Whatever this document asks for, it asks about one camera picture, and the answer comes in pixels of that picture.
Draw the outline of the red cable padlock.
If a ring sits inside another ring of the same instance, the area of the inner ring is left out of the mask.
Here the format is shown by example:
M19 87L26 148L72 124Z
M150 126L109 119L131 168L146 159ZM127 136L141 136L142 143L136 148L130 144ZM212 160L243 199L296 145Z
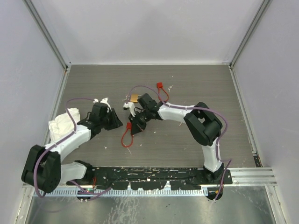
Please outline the red cable padlock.
M121 138L121 145L123 147L130 148L133 144L134 136L131 134L132 124L130 122L126 125L126 130Z
M167 101L169 100L169 94L168 94L167 91L164 89L164 87L163 87L163 83L162 83L162 82L158 82L158 83L156 84L156 86L157 86L157 90L158 90L158 99L159 99L160 101L165 101L165 102L167 102ZM162 100L160 91L162 91L162 92L167 96L167 98L166 98L165 100Z

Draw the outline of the brass padlock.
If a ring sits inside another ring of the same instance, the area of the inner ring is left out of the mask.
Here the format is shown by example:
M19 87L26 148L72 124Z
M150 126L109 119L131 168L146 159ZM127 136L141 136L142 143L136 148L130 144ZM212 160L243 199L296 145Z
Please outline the brass padlock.
M140 95L138 94L131 94L131 95L127 95L125 97L125 99L123 99L123 102L132 102L132 103L137 103L138 99L139 99Z

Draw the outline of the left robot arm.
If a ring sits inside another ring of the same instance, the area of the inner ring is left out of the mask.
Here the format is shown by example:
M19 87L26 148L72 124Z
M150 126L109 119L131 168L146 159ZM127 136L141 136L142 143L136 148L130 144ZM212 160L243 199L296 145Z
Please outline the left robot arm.
M35 187L36 191L42 190L45 193L51 193L59 184L70 181L78 181L83 185L91 184L95 177L91 164L76 160L63 165L62 161L102 129L109 131L121 126L122 122L108 99L95 100L91 112L75 124L74 130L56 142L31 147L21 180Z

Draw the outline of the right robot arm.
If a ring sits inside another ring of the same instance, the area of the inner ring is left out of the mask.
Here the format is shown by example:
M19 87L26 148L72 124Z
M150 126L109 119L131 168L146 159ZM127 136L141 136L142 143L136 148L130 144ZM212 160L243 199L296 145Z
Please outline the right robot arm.
M221 179L224 164L220 156L219 138L223 125L205 103L182 106L166 101L157 102L147 93L140 96L137 102L141 106L139 112L135 111L134 103L124 104L130 109L128 119L131 135L144 131L151 120L172 120L186 124L192 137L202 147L205 179L211 184Z

